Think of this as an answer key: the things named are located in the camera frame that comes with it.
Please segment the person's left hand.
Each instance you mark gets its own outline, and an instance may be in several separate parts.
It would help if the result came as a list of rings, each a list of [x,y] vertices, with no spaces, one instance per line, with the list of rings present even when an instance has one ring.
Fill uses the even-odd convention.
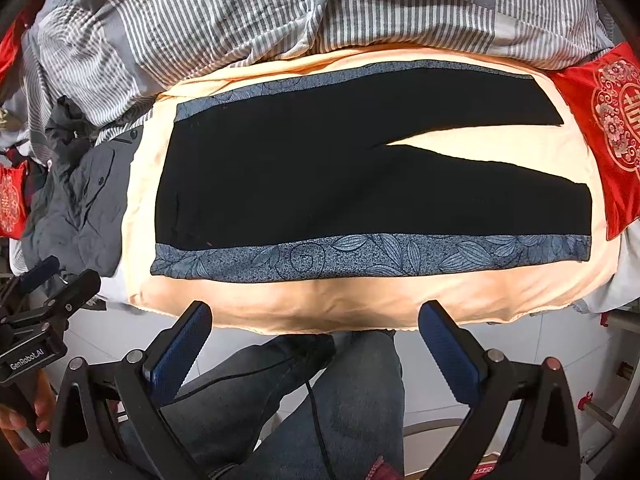
[[[44,370],[26,380],[32,407],[26,408],[24,396],[13,387],[1,388],[1,432],[14,452],[22,452],[50,441],[56,397]]]

